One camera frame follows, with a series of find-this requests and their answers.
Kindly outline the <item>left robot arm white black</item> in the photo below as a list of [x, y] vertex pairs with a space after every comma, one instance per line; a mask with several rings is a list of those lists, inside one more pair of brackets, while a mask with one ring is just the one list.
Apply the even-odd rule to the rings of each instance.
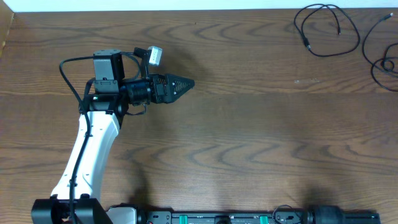
[[105, 210], [101, 186], [109, 152], [130, 106], [175, 102], [195, 86], [192, 79], [149, 73], [158, 66], [162, 49], [96, 51], [95, 77], [78, 96], [79, 128], [71, 156], [50, 198], [37, 199], [34, 223], [148, 223], [145, 211], [117, 205]]

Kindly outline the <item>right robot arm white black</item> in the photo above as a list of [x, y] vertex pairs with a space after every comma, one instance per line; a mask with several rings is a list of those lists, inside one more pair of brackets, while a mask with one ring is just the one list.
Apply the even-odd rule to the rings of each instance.
[[303, 216], [305, 224], [342, 224], [344, 215], [341, 209], [332, 205], [313, 205]]

